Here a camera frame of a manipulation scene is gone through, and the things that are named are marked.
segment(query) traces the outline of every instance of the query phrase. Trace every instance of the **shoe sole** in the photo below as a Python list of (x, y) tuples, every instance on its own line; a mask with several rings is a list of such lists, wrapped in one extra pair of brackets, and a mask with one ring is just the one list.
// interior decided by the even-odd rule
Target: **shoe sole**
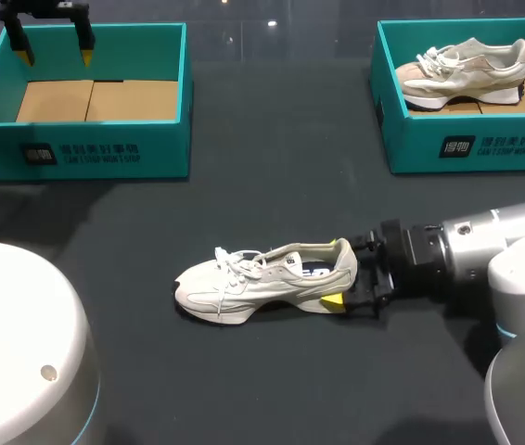
[[(325, 304), (320, 300), (320, 298), (313, 298), (313, 299), (307, 299), (302, 300), (301, 298), (292, 298), (292, 299), (281, 299), (281, 301), (285, 301), (287, 303), (292, 304), (296, 308), (304, 311), (304, 312), (312, 312), (312, 313), (344, 313), (344, 309), (341, 308), (334, 308), (329, 309)], [(200, 318), (201, 320), (205, 320), (210, 323), (215, 324), (243, 324), (245, 323), (250, 316), (255, 313), (259, 308), (261, 308), (264, 304), (256, 305), (251, 308), (247, 308), (243, 311), (235, 311), (235, 312), (222, 312), (219, 315), (217, 313), (210, 313), (210, 312), (198, 312), (193, 311), (191, 309), (188, 309), (184, 307), (180, 302), (178, 302), (178, 305), (184, 309), (186, 312), (190, 313), (191, 315)]]
[(452, 99), (458, 97), (469, 97), (471, 99), (479, 100), (485, 104), (493, 105), (516, 105), (520, 102), (523, 94), (523, 85), (515, 86), (514, 88), (506, 88), (504, 90), (490, 91), (483, 93), (479, 90), (464, 91), (458, 95), (448, 95), (443, 97), (417, 97), (413, 95), (403, 95), (407, 105), (412, 109), (423, 111), (439, 111), (446, 106)]

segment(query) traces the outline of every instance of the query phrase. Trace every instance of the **box logo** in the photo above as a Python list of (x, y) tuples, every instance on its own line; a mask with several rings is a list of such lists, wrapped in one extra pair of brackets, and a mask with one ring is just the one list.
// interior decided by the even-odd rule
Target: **box logo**
[(46, 142), (20, 144), (19, 147), (21, 148), (25, 161), (29, 165), (57, 164), (55, 153), (52, 151), (50, 144), (47, 144)]
[(440, 158), (466, 158), (475, 143), (475, 136), (446, 136)]

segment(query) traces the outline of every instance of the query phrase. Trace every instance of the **black background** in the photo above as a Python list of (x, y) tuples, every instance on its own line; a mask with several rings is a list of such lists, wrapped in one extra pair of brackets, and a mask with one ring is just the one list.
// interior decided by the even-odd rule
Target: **black background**
[(178, 314), (170, 288), (216, 246), (326, 242), (525, 201), (525, 173), (392, 176), (366, 58), (378, 17), (525, 3), (229, 2), (91, 2), (94, 21), (188, 21), (189, 181), (0, 184), (0, 241), (54, 262), (83, 301), (108, 443), (493, 444), (480, 292), (398, 301), (380, 321), (280, 307), (223, 328)]

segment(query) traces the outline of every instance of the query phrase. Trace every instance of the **shoe insole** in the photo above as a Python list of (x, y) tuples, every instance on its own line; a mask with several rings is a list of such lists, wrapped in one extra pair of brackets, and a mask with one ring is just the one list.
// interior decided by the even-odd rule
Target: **shoe insole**
[(324, 261), (305, 261), (301, 264), (303, 276), (322, 276), (333, 271), (333, 264)]

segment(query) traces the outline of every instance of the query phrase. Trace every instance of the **black table surface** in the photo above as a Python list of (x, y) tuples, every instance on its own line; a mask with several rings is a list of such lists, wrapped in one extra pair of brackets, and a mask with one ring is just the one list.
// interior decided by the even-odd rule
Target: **black table surface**
[(396, 301), (380, 320), (281, 307), (239, 327), (174, 309), (173, 279), (217, 246), (525, 201), (525, 173), (391, 175), (367, 58), (240, 60), (193, 66), (187, 181), (0, 184), (0, 242), (54, 262), (83, 301), (108, 444), (494, 444), (491, 324), (445, 299)]

